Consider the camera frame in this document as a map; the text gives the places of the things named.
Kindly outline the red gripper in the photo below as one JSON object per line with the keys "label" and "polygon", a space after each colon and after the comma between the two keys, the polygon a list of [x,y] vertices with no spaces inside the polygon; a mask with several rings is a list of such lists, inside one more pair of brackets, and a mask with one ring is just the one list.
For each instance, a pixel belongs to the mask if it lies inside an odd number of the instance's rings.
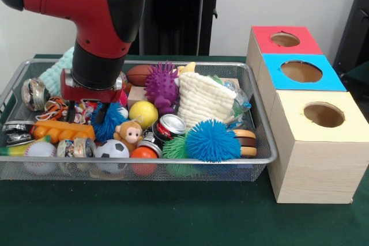
{"label": "red gripper", "polygon": [[83,100],[102,102],[98,106],[96,123],[102,124],[108,110],[108,103],[118,102],[123,90],[122,73],[116,79],[115,85],[109,89],[97,90],[84,87],[78,84],[71,74],[70,69],[63,69],[61,72],[61,96],[69,100],[67,111],[67,122],[74,122],[76,110],[75,101]]}

